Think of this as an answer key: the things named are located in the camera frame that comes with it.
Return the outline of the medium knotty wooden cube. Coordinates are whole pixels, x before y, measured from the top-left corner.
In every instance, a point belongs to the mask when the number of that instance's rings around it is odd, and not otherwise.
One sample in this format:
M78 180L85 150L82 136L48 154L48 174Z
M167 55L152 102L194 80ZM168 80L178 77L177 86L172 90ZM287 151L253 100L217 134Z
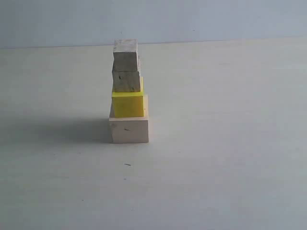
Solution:
M141 61L138 56L138 68L136 71L117 71L112 68L114 92L140 92L141 91Z

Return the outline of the large pale wooden cube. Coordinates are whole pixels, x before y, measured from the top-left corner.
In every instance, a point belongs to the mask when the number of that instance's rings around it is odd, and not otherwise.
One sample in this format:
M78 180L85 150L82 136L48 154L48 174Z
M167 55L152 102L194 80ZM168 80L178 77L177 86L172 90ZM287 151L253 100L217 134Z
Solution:
M109 126L113 143L148 143L149 142L149 111L148 95L144 96L143 117L115 118L113 105L110 107Z

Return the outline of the yellow cube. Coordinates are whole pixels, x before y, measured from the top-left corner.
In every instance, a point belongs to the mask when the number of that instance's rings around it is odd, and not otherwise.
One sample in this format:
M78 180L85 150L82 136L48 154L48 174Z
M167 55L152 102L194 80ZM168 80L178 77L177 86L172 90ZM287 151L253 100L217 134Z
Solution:
M140 92L115 92L112 89L112 107L114 117L143 117L144 116L144 90L143 77L141 77Z

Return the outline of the small pale wooden cube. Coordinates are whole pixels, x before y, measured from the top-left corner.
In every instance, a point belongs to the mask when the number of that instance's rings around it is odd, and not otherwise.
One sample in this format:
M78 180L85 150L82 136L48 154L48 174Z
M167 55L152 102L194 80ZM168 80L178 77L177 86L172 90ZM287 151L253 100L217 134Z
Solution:
M138 71L138 42L136 39L115 40L113 47L116 71Z

